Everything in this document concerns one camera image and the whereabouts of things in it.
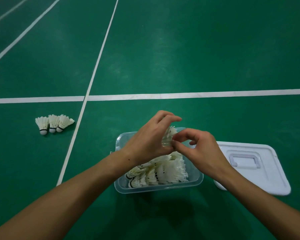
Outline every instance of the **left hand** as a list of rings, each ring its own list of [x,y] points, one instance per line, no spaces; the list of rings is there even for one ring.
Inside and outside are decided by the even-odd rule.
[[[172,122],[181,121],[179,116],[160,110],[127,142],[121,150],[128,155],[135,166],[151,159],[168,155],[174,151],[172,146],[162,146],[164,133]]]

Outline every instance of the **plastic box lid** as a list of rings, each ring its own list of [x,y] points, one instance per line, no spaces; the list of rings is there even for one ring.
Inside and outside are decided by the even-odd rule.
[[[217,141],[226,159],[242,176],[273,195],[288,195],[290,184],[275,150],[268,145]],[[226,190],[220,183],[216,186]]]
[[[177,132],[185,129],[184,127],[176,128]],[[134,132],[126,132],[122,133],[116,140],[115,150],[118,151],[124,147],[124,145],[128,142],[128,140],[136,133]],[[191,147],[189,145],[189,141],[185,141],[184,145]],[[176,189],[176,188],[184,188],[199,185],[204,179],[204,175],[192,164],[192,162],[183,156],[185,163],[185,170],[188,173],[188,182],[174,183],[174,184],[160,184],[160,185],[152,185],[140,188],[129,188],[129,180],[125,175],[121,176],[114,182],[115,189],[122,194],[131,194],[131,193],[141,193],[141,192],[149,192],[149,191],[157,191],[157,190],[167,190],[167,189]]]

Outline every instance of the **right hand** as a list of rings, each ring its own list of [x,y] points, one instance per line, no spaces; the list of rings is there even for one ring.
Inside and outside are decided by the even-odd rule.
[[[192,149],[183,145],[182,142],[186,140],[191,140],[190,145],[196,145],[196,147]],[[172,145],[197,169],[215,180],[234,170],[220,150],[214,136],[207,131],[184,129],[173,136]]]

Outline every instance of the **hand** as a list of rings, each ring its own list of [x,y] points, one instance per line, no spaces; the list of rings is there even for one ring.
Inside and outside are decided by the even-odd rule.
[[[135,166],[147,163],[155,157],[168,155],[174,151],[174,148],[162,146],[162,137],[172,122],[181,120],[171,112],[160,110],[121,150],[128,155],[129,160],[133,160]]]
[[[191,140],[188,148],[181,142]],[[202,173],[218,179],[229,170],[234,170],[219,148],[216,139],[207,131],[198,129],[184,129],[172,137],[173,147],[185,155]]]

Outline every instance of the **forearm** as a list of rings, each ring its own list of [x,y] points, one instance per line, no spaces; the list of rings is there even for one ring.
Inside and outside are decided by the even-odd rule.
[[[236,170],[219,181],[278,239],[300,239],[300,212],[254,185]]]
[[[0,239],[62,239],[93,201],[134,165],[115,152],[54,188],[0,227]]]

